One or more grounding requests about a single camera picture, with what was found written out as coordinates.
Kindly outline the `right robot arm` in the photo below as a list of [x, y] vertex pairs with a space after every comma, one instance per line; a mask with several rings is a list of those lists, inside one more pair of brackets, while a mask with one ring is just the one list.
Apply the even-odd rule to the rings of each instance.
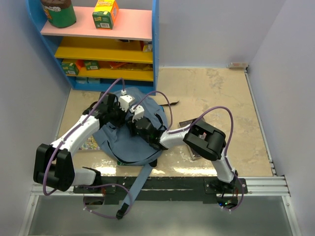
[[226, 135], [204, 120], [193, 120], [191, 124], [174, 130], [166, 130], [164, 125], [155, 128], [146, 117], [139, 120], [129, 118], [126, 125], [132, 136], [141, 137], [155, 150], [188, 145], [202, 158], [212, 162], [218, 178], [214, 187], [224, 193], [231, 193], [237, 187], [235, 171], [223, 156], [227, 145]]

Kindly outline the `blue student backpack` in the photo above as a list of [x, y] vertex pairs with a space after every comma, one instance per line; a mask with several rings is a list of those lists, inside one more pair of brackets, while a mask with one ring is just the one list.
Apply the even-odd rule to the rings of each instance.
[[[126, 91], [128, 95], [135, 98], [134, 105], [145, 97], [145, 94], [136, 87], [126, 88]], [[161, 118], [165, 129], [167, 128], [168, 120], [161, 105], [150, 97], [147, 97], [142, 102], [142, 105], [146, 109], [145, 115], [152, 121], [154, 127], [158, 128], [160, 126], [158, 118]], [[124, 198], [121, 208], [116, 213], [116, 218], [122, 219], [129, 212], [131, 205], [135, 202], [153, 167], [156, 166], [157, 159], [161, 156], [162, 150], [153, 149], [139, 136], [132, 137], [126, 123], [120, 128], [111, 127], [111, 124], [107, 123], [93, 137], [100, 149], [112, 159], [122, 162], [132, 162], [131, 166], [143, 166], [140, 174]]]

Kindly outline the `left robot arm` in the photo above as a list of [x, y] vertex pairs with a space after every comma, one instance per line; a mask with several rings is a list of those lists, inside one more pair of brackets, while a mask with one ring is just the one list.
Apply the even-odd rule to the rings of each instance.
[[75, 125], [51, 144], [41, 144], [35, 154], [33, 180], [43, 187], [65, 192], [72, 186], [84, 185], [91, 193], [102, 187], [99, 171], [83, 167], [75, 169], [73, 158], [84, 142], [106, 124], [120, 127], [134, 97], [125, 90], [121, 96], [104, 94], [84, 110]]

